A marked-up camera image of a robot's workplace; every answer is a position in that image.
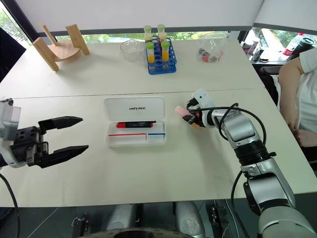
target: plastic bag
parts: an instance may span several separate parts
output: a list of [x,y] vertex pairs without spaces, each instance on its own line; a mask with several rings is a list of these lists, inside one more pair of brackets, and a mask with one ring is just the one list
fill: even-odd
[[217,62],[223,58],[229,33],[225,31],[206,33],[199,37],[197,59],[201,62]]

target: white box lid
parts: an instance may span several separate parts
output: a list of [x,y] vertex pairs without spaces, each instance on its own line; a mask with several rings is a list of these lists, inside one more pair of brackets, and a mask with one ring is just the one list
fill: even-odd
[[164,98],[161,96],[106,98],[104,103],[113,121],[162,120],[165,116]]

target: wooden holder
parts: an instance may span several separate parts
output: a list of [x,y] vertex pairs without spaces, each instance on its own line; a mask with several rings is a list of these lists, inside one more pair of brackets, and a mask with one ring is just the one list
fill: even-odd
[[71,39],[66,41],[56,41],[47,29],[46,25],[41,24],[41,26],[52,44],[49,46],[46,45],[43,39],[39,37],[33,42],[33,46],[52,70],[59,70],[58,65],[55,62],[69,60],[78,55],[80,50],[82,50],[85,55],[90,54],[83,36],[80,34],[76,24],[66,26],[66,30]]

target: black cable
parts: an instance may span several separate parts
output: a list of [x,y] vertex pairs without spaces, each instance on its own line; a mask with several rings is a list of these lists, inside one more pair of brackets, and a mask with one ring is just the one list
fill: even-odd
[[241,221],[241,219],[240,219],[240,217],[239,217],[239,215],[238,215],[238,213],[237,213],[237,211],[236,211],[236,208],[235,208],[235,206],[234,206],[234,201],[233,201],[234,191],[235,191],[235,189],[236,189],[236,186],[237,186],[237,183],[238,183],[238,180],[239,180],[241,174],[242,174],[242,171],[240,170],[240,172],[238,173],[238,175],[237,175],[237,177],[236,177],[236,179],[235,179],[235,181],[234,181],[234,183],[233,183],[232,189],[231,189],[230,201],[231,201],[233,213],[234,213],[234,215],[236,216],[237,221],[238,221],[238,223],[239,223],[240,226],[241,226],[241,229],[242,229],[242,231],[243,231],[244,236],[245,236],[246,238],[250,238],[250,236],[249,236],[249,234],[248,234],[246,228],[244,227],[244,225],[243,225],[243,223],[242,223],[242,221]]
[[222,134],[221,126],[222,126],[222,123],[223,123],[224,119],[226,118],[226,116],[227,116],[228,113],[230,112],[230,110],[231,110],[232,108],[234,108],[235,106],[239,106],[239,104],[238,104],[238,103],[232,104],[232,105],[226,110],[226,112],[223,114],[223,116],[222,116],[222,118],[221,118],[221,120],[220,120],[220,122],[219,122],[219,127],[218,127],[219,134],[220,134],[220,135],[222,136],[222,138],[225,139],[225,140],[228,140],[228,138],[225,137],[225,136]]
[[[201,111],[217,110],[217,109],[229,109],[229,108],[230,107],[214,107],[214,108],[190,109],[190,108],[187,107],[187,110],[190,113],[196,113],[196,112],[201,112]],[[260,124],[260,126],[262,128],[262,131],[263,131],[263,144],[265,145],[266,144],[266,129],[265,129],[265,126],[264,126],[263,122],[260,120],[260,118],[258,118],[252,112],[250,112],[248,110],[245,110],[243,108],[232,108],[232,110],[236,110],[236,111],[241,111],[241,112],[247,113],[247,114],[251,115],[252,117],[254,117],[258,121],[258,123]]]
[[17,230],[16,230],[16,238],[19,238],[20,236],[20,214],[19,214],[19,207],[18,207],[18,204],[16,202],[16,199],[15,199],[15,196],[14,196],[14,193],[11,189],[11,186],[8,182],[8,180],[6,180],[6,178],[0,174],[0,178],[3,180],[3,182],[5,183],[6,187],[8,188],[9,190],[9,193],[11,195],[11,198],[13,200],[13,204],[14,204],[14,209],[15,209],[15,213],[16,213],[16,220],[17,220]]

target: test tube rack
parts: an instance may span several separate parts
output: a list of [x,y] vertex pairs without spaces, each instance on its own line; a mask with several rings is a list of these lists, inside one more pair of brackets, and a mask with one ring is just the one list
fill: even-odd
[[155,62],[154,63],[148,62],[149,74],[162,74],[162,73],[176,72],[177,60],[176,60],[174,48],[170,38],[167,38],[167,40],[169,41],[168,62],[163,62],[161,48],[159,44],[159,37],[153,36]]

